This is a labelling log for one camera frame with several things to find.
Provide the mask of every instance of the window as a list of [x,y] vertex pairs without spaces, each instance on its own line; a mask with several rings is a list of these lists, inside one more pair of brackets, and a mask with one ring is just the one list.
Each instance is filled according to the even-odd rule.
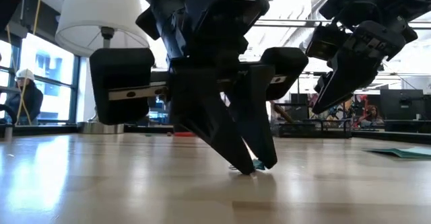
[[37,80],[35,84],[43,93],[42,108],[38,119],[69,120],[71,88]]
[[75,56],[32,34],[22,40],[20,69],[71,85]]
[[[9,73],[0,71],[0,86],[7,87],[8,85],[9,85]],[[0,94],[0,104],[6,103],[6,99],[7,99],[6,93]],[[4,111],[0,112],[0,118],[3,118],[3,117],[5,117]]]
[[0,54],[1,54],[0,66],[10,67],[11,55],[12,55],[11,45],[7,42],[0,40]]

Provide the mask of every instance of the yellow cable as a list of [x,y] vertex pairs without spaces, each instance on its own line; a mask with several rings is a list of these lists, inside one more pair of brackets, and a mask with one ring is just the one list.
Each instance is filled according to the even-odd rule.
[[[37,7],[37,9],[36,9],[36,17],[34,18],[33,35],[36,35],[36,29],[37,29],[37,27],[38,27],[38,18],[39,18],[40,2],[41,2],[41,0],[38,0],[38,7]],[[18,119],[20,118],[20,114],[21,114],[21,107],[22,107],[22,105],[23,105],[23,103],[24,103],[24,94],[25,94],[25,92],[26,92],[27,79],[28,79],[28,76],[27,76],[27,74],[26,74],[26,76],[25,76],[25,78],[24,78],[24,86],[23,86],[23,88],[22,88],[22,93],[21,93],[20,107],[18,108],[18,116],[17,116],[17,118],[18,118]],[[27,113],[27,120],[28,120],[28,124],[29,124],[29,125],[32,125],[32,122],[31,122],[31,120],[30,120],[30,116],[28,115],[28,113]]]
[[[11,31],[10,31],[10,29],[9,29],[9,25],[7,25],[6,26],[6,30],[7,30],[7,39],[9,40],[9,43],[11,44],[11,46],[12,46],[12,39],[11,39]],[[11,50],[11,59],[12,59],[12,66],[13,66],[13,70],[15,71],[15,75],[16,75],[16,72],[18,71],[18,69],[17,69],[17,65],[16,65],[16,62],[15,62],[15,58],[13,57],[13,49]],[[21,88],[20,87],[18,87],[18,89],[20,90],[20,92],[21,92],[21,96],[23,95],[23,92],[22,92],[22,90],[21,90]],[[26,115],[27,115],[27,120],[28,121],[30,121],[30,115],[28,114],[28,110],[27,110],[27,107],[26,107],[26,103],[24,102],[24,101],[22,101],[22,106],[24,107],[24,111],[26,112]]]

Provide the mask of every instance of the green mat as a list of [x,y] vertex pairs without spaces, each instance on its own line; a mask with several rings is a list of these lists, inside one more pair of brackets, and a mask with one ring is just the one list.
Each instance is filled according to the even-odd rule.
[[395,155],[408,159],[431,159],[431,148],[425,147],[412,147],[408,149],[364,149],[364,151]]

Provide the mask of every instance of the black jacket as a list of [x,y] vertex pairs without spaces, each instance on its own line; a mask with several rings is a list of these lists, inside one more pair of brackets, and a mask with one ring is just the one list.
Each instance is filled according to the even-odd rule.
[[[9,106],[16,114],[18,114],[18,108],[20,107],[20,94],[11,95],[7,100],[5,105]],[[28,114],[30,115],[30,120],[36,119],[40,114],[40,107],[42,106],[43,94],[36,87],[33,81],[31,81],[26,86],[26,91],[24,92],[24,103],[26,104]],[[20,117],[27,117],[24,107],[21,108]]]

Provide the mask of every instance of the computer monitor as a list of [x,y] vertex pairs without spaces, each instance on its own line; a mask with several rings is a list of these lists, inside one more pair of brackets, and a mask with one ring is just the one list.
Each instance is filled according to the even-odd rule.
[[421,89],[381,89],[381,110],[386,120],[425,119],[424,91]]
[[426,120],[431,120],[431,95],[424,95]]
[[299,99],[298,99],[298,94],[290,94],[290,103],[307,104],[308,103],[308,94],[299,94]]

